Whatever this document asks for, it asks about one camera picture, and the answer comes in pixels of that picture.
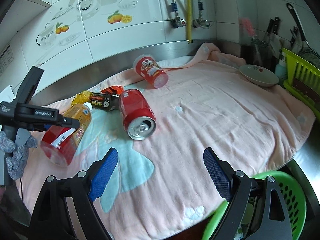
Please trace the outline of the grey gloved hand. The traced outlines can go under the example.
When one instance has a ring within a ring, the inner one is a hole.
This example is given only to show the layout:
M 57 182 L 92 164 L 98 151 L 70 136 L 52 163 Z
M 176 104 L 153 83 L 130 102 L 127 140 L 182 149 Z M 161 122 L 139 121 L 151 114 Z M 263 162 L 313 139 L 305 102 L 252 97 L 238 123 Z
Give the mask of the grey gloved hand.
M 17 137 L 22 139 L 23 145 L 18 146 L 10 140 L 4 131 L 1 131 L 1 150 L 12 154 L 5 159 L 8 174 L 11 179 L 17 180 L 23 177 L 24 168 L 27 165 L 29 149 L 37 148 L 37 140 L 26 129 L 19 129 Z

